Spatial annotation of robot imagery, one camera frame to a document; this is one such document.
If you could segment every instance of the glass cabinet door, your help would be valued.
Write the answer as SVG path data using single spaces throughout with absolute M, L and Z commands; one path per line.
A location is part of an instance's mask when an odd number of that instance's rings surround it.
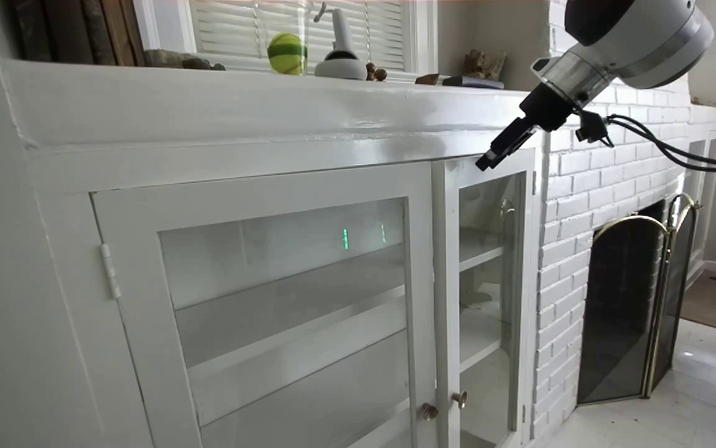
M 522 340 L 525 301 L 525 222 L 529 171 L 507 165 L 479 174 L 467 161 L 443 165 L 443 255 L 441 331 L 443 354 L 445 445 L 497 448 L 518 442 L 522 432 L 522 367 L 529 364 Z
M 160 448 L 432 448 L 427 167 L 98 194 Z

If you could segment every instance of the green ball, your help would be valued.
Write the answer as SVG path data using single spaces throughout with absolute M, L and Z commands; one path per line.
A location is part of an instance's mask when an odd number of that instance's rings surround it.
M 299 74 L 305 66 L 309 50 L 293 33 L 280 33 L 267 46 L 269 64 L 280 74 Z

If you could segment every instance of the window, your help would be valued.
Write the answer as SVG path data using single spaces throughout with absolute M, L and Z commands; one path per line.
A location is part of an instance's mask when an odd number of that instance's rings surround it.
M 198 53 L 231 70 L 269 70 L 278 33 L 309 45 L 309 66 L 334 46 L 334 19 L 313 21 L 313 0 L 134 0 L 147 46 Z M 346 13 L 353 53 L 396 72 L 436 70 L 436 0 L 329 0 Z

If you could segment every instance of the fireplace opening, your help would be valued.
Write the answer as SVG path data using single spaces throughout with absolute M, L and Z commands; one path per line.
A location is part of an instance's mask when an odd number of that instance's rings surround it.
M 671 365 L 697 204 L 677 196 L 597 228 L 579 403 L 652 396 Z

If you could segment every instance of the robotic arm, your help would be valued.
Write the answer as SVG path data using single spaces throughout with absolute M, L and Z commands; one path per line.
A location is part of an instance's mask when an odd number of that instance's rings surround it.
M 714 39 L 697 0 L 569 0 L 564 26 L 579 45 L 533 64 L 540 84 L 522 102 L 525 117 L 478 158 L 482 171 L 518 152 L 538 127 L 560 130 L 617 76 L 636 89 L 679 80 Z

